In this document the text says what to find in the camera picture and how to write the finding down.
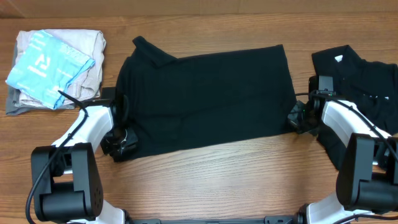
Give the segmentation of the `black t-shirt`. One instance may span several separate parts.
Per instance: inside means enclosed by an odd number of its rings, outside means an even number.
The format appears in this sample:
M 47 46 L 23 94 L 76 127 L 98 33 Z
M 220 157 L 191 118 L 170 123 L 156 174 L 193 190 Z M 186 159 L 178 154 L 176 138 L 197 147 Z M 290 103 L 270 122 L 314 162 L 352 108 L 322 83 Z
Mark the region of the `black t-shirt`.
M 133 44 L 116 83 L 137 136 L 126 159 L 290 132 L 282 45 L 176 58 L 140 36 Z

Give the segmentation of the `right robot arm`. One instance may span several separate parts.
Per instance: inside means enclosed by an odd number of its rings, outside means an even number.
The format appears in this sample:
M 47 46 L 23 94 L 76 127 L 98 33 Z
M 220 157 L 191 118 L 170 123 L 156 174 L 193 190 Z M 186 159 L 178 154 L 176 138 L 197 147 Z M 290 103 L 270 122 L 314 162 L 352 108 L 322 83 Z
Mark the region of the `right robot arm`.
M 360 218 L 393 221 L 397 211 L 397 138 L 370 122 L 357 106 L 338 96 L 333 79 L 312 76 L 306 103 L 296 102 L 287 119 L 296 133 L 316 135 L 328 126 L 345 145 L 336 190 L 303 205 L 292 223 L 351 223 Z

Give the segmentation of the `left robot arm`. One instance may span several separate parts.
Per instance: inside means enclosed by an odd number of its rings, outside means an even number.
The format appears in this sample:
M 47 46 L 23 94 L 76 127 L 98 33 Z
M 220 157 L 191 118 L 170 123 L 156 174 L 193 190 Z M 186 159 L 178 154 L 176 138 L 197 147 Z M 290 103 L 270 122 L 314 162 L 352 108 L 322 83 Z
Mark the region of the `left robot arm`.
M 81 102 L 65 92 L 61 95 L 79 107 L 79 115 L 61 138 L 32 151 L 26 220 L 33 223 L 34 212 L 42 222 L 132 223 L 126 210 L 105 200 L 95 159 L 100 145 L 109 155 L 126 149 L 128 97 L 115 93 L 112 99 Z

